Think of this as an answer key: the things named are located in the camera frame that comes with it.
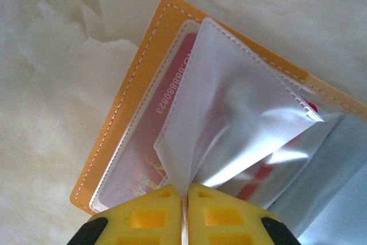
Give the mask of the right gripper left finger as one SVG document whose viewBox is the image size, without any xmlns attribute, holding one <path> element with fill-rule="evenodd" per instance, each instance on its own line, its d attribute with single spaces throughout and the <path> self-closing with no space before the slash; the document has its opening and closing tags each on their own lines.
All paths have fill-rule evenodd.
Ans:
<svg viewBox="0 0 367 245">
<path fill-rule="evenodd" d="M 181 197 L 172 185 L 93 215 L 67 245 L 181 245 Z"/>
</svg>

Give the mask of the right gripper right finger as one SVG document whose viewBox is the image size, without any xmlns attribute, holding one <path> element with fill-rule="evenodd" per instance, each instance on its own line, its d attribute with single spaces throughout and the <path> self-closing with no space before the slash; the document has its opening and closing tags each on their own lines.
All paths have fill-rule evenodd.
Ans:
<svg viewBox="0 0 367 245">
<path fill-rule="evenodd" d="M 188 190 L 188 245 L 301 245 L 267 210 L 207 186 Z"/>
</svg>

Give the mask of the red plastic card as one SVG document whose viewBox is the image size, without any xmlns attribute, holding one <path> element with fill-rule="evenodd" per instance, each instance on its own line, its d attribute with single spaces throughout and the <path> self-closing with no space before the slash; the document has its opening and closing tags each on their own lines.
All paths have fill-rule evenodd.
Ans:
<svg viewBox="0 0 367 245">
<path fill-rule="evenodd" d="M 192 53 L 196 32 L 170 48 L 122 136 L 101 182 L 98 202 L 114 207 L 167 183 L 167 173 L 202 180 L 223 169 L 217 162 L 225 138 L 245 145 L 258 135 L 292 140 L 320 119 L 311 102 L 249 56 L 216 42 Z"/>
</svg>

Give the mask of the orange card holder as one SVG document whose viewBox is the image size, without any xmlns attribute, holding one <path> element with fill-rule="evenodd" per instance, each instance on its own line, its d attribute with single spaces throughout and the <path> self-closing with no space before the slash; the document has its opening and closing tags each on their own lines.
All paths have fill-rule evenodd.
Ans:
<svg viewBox="0 0 367 245">
<path fill-rule="evenodd" d="M 225 138 L 217 159 L 223 169 L 202 180 L 180 184 L 167 173 L 159 188 L 172 185 L 181 197 L 181 245 L 188 245 L 192 183 L 274 213 L 301 245 L 367 245 L 367 106 L 183 0 L 161 0 L 71 193 L 72 204 L 91 217 L 110 209 L 98 202 L 106 170 L 170 48 L 189 32 L 197 33 L 192 53 L 216 42 L 243 51 L 251 65 L 315 105 L 320 119 L 278 149 L 274 143 L 284 130 L 245 145 Z"/>
</svg>

